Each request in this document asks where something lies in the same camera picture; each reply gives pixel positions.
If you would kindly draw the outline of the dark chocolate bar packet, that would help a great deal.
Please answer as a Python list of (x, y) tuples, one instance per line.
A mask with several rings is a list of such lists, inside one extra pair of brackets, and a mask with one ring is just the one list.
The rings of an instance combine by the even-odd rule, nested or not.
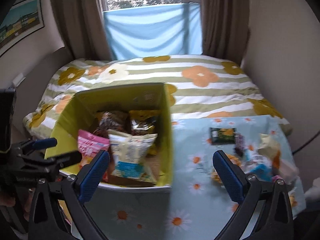
[(244, 152), (245, 152), (245, 138), (242, 134), (240, 133), (236, 133), (235, 134), (235, 147), (234, 147), (234, 151), (235, 153), (239, 156), (239, 157), (243, 157), (244, 156)]

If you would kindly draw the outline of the framed wall picture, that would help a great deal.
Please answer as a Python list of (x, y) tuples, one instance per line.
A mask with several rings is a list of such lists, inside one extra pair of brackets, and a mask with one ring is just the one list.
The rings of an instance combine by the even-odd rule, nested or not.
[(22, 0), (14, 4), (1, 24), (1, 56), (44, 26), (41, 0)]

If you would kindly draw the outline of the white cake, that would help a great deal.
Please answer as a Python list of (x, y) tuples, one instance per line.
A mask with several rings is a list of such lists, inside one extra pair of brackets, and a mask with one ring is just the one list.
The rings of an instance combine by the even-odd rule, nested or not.
[(288, 161), (280, 159), (279, 167), (276, 168), (276, 175), (280, 176), (286, 184), (291, 184), (298, 178), (299, 169)]

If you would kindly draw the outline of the blue window cloth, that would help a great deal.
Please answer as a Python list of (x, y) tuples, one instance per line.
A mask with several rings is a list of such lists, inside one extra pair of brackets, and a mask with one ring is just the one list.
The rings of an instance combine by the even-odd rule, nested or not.
[(106, 37), (114, 60), (202, 54), (198, 3), (110, 10), (103, 15)]

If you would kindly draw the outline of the pink snack bag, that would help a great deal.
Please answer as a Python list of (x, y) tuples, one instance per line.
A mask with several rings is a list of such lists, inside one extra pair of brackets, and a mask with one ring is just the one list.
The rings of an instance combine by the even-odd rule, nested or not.
[(82, 160), (79, 163), (79, 168), (82, 169), (89, 164), (100, 150), (108, 151), (109, 146), (109, 139), (80, 129), (78, 131), (78, 151), (82, 154)]

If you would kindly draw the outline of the brown striped snack bag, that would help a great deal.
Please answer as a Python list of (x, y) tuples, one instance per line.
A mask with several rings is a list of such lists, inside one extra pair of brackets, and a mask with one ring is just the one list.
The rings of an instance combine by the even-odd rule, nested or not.
[(105, 111), (96, 114), (98, 126), (93, 134), (108, 138), (108, 130), (112, 129), (127, 133), (130, 131), (128, 126), (129, 114), (123, 111)]

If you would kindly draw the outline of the white clothes pile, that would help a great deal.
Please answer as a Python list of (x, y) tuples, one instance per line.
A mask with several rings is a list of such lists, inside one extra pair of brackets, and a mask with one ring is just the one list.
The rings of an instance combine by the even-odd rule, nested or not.
[(306, 202), (317, 202), (320, 199), (320, 178), (313, 180), (312, 187), (304, 193)]

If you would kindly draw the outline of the floral striped duvet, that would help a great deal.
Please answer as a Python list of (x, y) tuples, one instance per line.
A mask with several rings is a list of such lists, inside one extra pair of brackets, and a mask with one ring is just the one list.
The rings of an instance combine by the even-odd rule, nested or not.
[(74, 60), (61, 67), (47, 83), (35, 111), (23, 126), (38, 138), (50, 136), (72, 96), (108, 86), (161, 82), (167, 85), (174, 120), (270, 115), (285, 135), (291, 124), (262, 95), (234, 62), (204, 55), (167, 55), (122, 61)]

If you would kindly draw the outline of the blue white snack bag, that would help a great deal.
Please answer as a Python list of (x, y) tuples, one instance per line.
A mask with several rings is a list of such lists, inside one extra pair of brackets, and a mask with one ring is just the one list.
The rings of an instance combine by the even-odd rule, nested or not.
[(109, 129), (108, 137), (114, 159), (113, 176), (151, 184), (157, 182), (146, 163), (146, 156), (157, 134), (131, 135)]

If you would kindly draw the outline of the yellow black snack bag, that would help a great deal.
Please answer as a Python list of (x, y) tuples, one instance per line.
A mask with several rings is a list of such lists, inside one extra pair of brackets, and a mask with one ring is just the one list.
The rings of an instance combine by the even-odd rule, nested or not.
[(153, 134), (160, 112), (160, 110), (129, 111), (132, 135)]

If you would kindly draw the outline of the cream orange snack bag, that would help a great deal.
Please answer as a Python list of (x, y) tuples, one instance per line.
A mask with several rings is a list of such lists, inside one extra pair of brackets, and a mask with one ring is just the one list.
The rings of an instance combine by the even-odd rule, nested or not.
[(260, 134), (258, 153), (268, 157), (272, 161), (274, 168), (280, 168), (281, 147), (280, 143), (272, 135)]

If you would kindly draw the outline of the light blue daisy cloth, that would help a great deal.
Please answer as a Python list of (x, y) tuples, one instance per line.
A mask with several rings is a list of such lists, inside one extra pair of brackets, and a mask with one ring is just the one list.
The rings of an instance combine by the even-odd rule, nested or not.
[(260, 135), (271, 135), (281, 156), (293, 162), (291, 148), (276, 119), (268, 116), (174, 119), (173, 181), (168, 192), (129, 193), (97, 189), (86, 209), (109, 239), (214, 239), (235, 211), (227, 191), (211, 179), (214, 146), (210, 128), (235, 128), (253, 153)]

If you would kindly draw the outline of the dark green snack packet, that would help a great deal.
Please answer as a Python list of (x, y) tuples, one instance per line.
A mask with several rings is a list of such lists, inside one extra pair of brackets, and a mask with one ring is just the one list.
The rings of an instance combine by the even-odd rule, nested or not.
[(235, 144), (235, 128), (210, 128), (210, 140), (212, 145)]

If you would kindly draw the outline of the white wall socket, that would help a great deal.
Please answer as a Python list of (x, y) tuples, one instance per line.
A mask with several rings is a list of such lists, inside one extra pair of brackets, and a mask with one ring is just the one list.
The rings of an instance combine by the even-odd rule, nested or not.
[(25, 76), (23, 73), (18, 74), (12, 81), (12, 85), (14, 87), (18, 87), (25, 80)]

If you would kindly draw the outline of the brown left curtain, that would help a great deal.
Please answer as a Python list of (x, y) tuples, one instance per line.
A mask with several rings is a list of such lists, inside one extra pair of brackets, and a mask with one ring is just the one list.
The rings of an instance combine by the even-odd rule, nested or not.
[(102, 0), (50, 0), (61, 38), (75, 59), (111, 60)]

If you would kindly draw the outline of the yellow-green cardboard box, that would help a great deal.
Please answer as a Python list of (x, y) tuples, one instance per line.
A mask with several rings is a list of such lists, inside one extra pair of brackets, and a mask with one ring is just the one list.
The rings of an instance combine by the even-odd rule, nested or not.
[(58, 117), (51, 136), (57, 145), (45, 151), (44, 157), (59, 156), (78, 148), (80, 129), (92, 128), (96, 114), (103, 111), (159, 110), (156, 140), (159, 166), (157, 184), (151, 187), (100, 183), (99, 187), (123, 192), (169, 192), (172, 188), (173, 142), (169, 90), (163, 83), (140, 83), (84, 90), (75, 93)]

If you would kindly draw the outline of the brown right curtain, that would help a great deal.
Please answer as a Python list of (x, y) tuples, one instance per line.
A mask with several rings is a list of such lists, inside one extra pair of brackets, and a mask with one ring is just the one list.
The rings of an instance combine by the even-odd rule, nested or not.
[(202, 52), (241, 64), (249, 39), (250, 0), (200, 0)]

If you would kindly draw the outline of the brown curtain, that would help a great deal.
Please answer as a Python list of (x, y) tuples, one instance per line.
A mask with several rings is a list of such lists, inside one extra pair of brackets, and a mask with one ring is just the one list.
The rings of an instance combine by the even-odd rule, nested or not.
[(75, 59), (111, 60), (102, 0), (50, 0), (61, 38)]
[(202, 52), (241, 64), (249, 39), (250, 0), (200, 0)]

